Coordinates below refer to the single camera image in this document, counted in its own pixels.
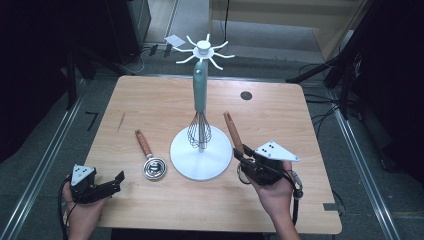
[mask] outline white stand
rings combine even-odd
[[[178,172],[194,181],[207,181],[224,172],[233,154],[227,135],[211,126],[213,137],[206,149],[200,149],[191,146],[187,131],[188,127],[181,130],[171,144],[171,160]]]

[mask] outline floor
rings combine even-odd
[[[188,64],[175,67],[176,60],[183,60],[188,56],[177,52],[172,52],[168,57],[162,56],[165,47],[163,37],[176,35],[186,40],[185,36],[189,35],[194,41],[204,39],[208,33],[205,27],[207,2],[149,1],[155,24],[152,25],[145,46],[149,48],[159,44],[161,51],[154,56],[142,54],[125,67],[134,75],[189,75],[191,68]],[[201,10],[193,11],[193,6]],[[154,9],[162,10],[155,14]],[[160,16],[169,24],[155,20]],[[213,45],[222,42],[221,26],[222,22],[214,22],[211,32]],[[251,34],[256,31],[263,34]],[[314,64],[322,63],[319,49],[308,28],[229,23],[227,40],[229,46],[222,54],[235,54],[238,57],[233,60],[217,58],[217,63],[224,66],[224,71],[210,67],[211,76],[284,82],[284,79],[301,74],[315,66]],[[59,238],[56,215],[59,183],[73,164],[84,164],[117,81],[117,76],[110,70],[96,67],[98,72],[94,80],[82,80],[79,83],[80,98],[75,107],[71,111],[65,111],[66,96],[62,97],[34,129],[19,152],[0,164],[1,239]],[[320,96],[319,100],[322,97],[337,99],[337,87],[323,87],[325,74],[323,72],[302,82],[305,94]],[[407,174],[388,173],[381,168],[378,152],[364,125],[358,120],[355,109],[349,109],[348,121],[338,111],[324,117],[326,113],[332,113],[334,105],[328,102],[312,103],[310,100],[317,98],[305,96],[309,102],[311,118],[313,122],[317,122],[317,139],[334,198],[339,205],[343,230],[334,236],[303,234],[302,238],[422,238],[422,186]],[[98,113],[97,120],[93,120],[94,116],[90,112]],[[99,228],[93,239],[109,237],[110,229]]]

